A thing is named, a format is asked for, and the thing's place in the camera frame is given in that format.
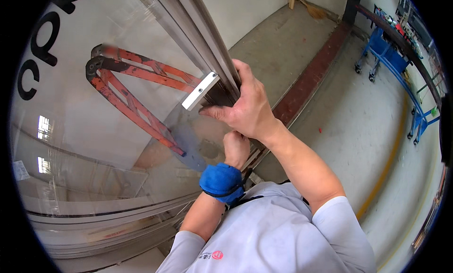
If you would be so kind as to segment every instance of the red logo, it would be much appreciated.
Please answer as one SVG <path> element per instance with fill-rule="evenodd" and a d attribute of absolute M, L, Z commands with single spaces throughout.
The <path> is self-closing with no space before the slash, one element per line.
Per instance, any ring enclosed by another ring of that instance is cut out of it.
<path fill-rule="evenodd" d="M 222 259 L 223 258 L 223 253 L 220 250 L 214 251 L 211 254 L 213 259 Z"/>

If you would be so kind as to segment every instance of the person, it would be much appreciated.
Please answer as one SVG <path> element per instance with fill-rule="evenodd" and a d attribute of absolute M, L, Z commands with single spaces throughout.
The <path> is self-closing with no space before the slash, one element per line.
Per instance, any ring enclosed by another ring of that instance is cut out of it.
<path fill-rule="evenodd" d="M 234 129 L 223 140 L 225 162 L 201 175 L 203 192 L 157 272 L 376 272 L 340 180 L 274 117 L 250 66 L 233 63 L 241 97 L 233 107 L 199 111 Z M 262 182 L 243 194 L 239 170 L 250 152 L 248 137 L 269 148 L 290 182 Z M 225 202 L 240 205 L 225 212 Z"/>

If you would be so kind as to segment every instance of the workshop floor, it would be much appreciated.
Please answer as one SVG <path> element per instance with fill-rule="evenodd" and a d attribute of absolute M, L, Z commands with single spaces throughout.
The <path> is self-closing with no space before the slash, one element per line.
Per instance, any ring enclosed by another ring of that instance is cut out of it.
<path fill-rule="evenodd" d="M 413 105 L 386 67 L 379 68 L 375 83 L 368 80 L 374 62 L 370 54 L 362 74 L 355 73 L 354 62 L 364 46 L 357 37 L 347 39 L 290 130 L 340 178 L 373 247 L 379 271 L 397 272 L 411 257 L 411 241 L 439 186 L 439 124 L 430 126 L 417 146 L 406 138 Z M 408 72 L 416 88 L 424 85 L 416 69 L 409 66 Z M 428 93 L 422 108 L 432 107 Z M 258 164 L 255 173 L 276 183 L 287 179 L 272 153 Z"/>
<path fill-rule="evenodd" d="M 337 174 L 356 212 L 392 151 L 405 96 L 386 68 L 378 71 L 375 83 L 368 80 L 371 56 L 362 74 L 354 71 L 364 44 L 359 38 L 348 38 L 319 90 L 290 128 Z M 276 183 L 288 179 L 271 153 L 255 172 Z"/>
<path fill-rule="evenodd" d="M 277 10 L 231 49 L 234 59 L 248 63 L 266 88 L 273 107 L 329 38 L 337 24 L 313 19 L 299 2 Z"/>

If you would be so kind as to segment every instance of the hand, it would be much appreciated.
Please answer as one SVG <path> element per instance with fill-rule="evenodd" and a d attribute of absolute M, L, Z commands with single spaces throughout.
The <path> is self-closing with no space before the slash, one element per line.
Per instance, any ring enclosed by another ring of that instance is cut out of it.
<path fill-rule="evenodd" d="M 230 131 L 223 138 L 225 164 L 241 170 L 250 154 L 250 141 L 237 131 Z"/>
<path fill-rule="evenodd" d="M 216 118 L 247 137 L 266 140 L 277 131 L 280 121 L 274 117 L 264 85 L 253 76 L 250 66 L 240 60 L 233 63 L 242 81 L 241 97 L 233 107 L 206 107 L 199 114 Z"/>

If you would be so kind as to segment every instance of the blue wrist support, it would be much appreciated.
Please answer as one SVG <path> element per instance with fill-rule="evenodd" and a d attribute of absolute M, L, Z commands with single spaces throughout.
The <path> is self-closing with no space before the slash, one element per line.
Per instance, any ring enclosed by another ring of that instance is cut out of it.
<path fill-rule="evenodd" d="M 224 163 L 208 165 L 201 174 L 200 187 L 208 195 L 227 204 L 244 193 L 241 171 Z"/>

